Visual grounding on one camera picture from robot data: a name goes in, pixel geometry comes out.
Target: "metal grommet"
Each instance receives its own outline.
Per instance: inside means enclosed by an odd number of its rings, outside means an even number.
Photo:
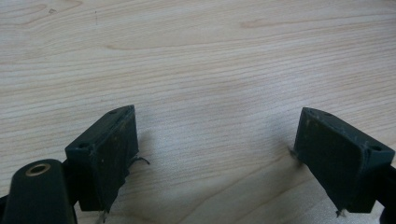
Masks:
[[[39,163],[29,168],[26,171],[27,176],[36,176],[46,173],[50,169],[50,165],[48,163]]]

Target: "screw hole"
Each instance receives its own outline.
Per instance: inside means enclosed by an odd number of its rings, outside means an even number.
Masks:
[[[84,148],[84,147],[88,147],[90,144],[89,143],[81,143],[78,145],[79,148]]]
[[[35,176],[46,173],[50,169],[50,165],[48,163],[40,163],[38,165],[32,166],[29,170],[26,171],[27,176]]]
[[[370,146],[370,148],[371,148],[372,150],[375,150],[375,151],[380,151],[380,150],[382,150],[382,148],[381,148],[381,147],[378,147],[378,146]]]

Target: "rectangular black piece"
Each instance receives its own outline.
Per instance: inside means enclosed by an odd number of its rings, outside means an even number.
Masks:
[[[303,108],[294,151],[339,211],[370,213],[395,152],[336,116]]]
[[[78,174],[71,189],[81,210],[109,212],[139,151],[134,106],[106,113],[65,151],[70,173]]]

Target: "mounting hole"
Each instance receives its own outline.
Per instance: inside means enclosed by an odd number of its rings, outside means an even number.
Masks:
[[[34,165],[26,171],[27,176],[36,176],[46,173],[50,169],[50,165],[48,163],[40,163]]]
[[[89,143],[80,143],[78,145],[79,148],[84,148],[84,147],[88,147],[90,144]]]
[[[370,149],[375,150],[375,151],[380,151],[380,150],[382,150],[382,147],[370,146]]]

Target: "black component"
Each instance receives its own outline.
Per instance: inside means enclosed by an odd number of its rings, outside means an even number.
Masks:
[[[132,105],[106,113],[66,147],[82,211],[110,211],[138,151]]]
[[[294,152],[338,211],[370,213],[375,200],[394,209],[395,152],[336,116],[303,108]]]
[[[134,106],[112,110],[66,148],[67,160],[36,161],[12,178],[0,198],[3,223],[77,223],[83,211],[109,212],[137,156]]]
[[[35,161],[15,173],[2,223],[76,223],[59,161]]]

